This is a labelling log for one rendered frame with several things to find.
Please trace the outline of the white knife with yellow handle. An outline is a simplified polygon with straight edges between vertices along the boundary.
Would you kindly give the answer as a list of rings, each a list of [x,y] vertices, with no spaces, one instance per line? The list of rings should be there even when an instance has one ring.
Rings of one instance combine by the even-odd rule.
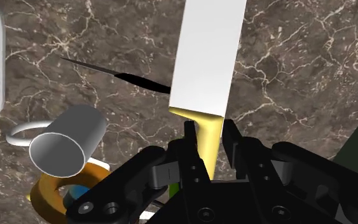
[[[185,0],[169,111],[198,124],[197,149],[212,179],[247,0]]]

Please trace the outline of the black knife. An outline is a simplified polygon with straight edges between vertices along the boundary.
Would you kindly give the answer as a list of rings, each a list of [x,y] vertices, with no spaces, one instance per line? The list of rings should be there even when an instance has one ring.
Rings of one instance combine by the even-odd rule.
[[[135,86],[138,86],[138,87],[150,90],[150,91],[159,92],[159,93],[163,93],[163,94],[169,94],[171,91],[171,87],[163,85],[161,83],[157,83],[155,81],[149,80],[149,79],[141,77],[141,76],[137,76],[137,75],[129,74],[129,73],[120,73],[120,72],[116,72],[116,71],[113,71],[113,70],[110,70],[107,68],[87,64],[85,62],[80,62],[77,60],[72,60],[72,59],[68,59],[68,58],[64,58],[64,57],[62,57],[62,59],[66,60],[68,62],[71,62],[73,64],[88,68],[88,69],[93,69],[94,71],[110,74],[110,75],[114,76],[115,78],[121,79],[121,80],[131,83]]]

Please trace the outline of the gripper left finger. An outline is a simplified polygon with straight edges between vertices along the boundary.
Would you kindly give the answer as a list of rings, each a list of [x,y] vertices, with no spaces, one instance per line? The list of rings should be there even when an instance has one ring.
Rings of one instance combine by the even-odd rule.
[[[212,207],[205,198],[210,179],[197,152],[195,124],[168,148],[148,146],[91,187],[67,209],[67,224],[135,224],[170,185],[179,190],[146,224],[207,224]]]

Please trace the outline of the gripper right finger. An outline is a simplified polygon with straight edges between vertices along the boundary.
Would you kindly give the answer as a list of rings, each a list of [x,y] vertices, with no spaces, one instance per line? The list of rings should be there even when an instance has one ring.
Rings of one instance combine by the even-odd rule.
[[[223,125],[223,146],[238,177],[249,180],[257,224],[358,224],[358,173],[293,143],[267,148]]]

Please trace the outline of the small green object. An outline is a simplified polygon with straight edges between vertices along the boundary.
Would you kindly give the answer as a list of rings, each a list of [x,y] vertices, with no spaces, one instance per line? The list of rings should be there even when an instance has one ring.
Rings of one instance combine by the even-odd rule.
[[[179,183],[169,185],[169,198],[172,198],[180,190]]]

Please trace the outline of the blue and grey cylinder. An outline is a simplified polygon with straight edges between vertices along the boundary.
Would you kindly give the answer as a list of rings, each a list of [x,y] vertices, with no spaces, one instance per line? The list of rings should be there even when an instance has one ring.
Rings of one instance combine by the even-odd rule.
[[[67,185],[67,192],[63,197],[63,205],[68,208],[75,200],[89,191],[89,188],[81,185]]]

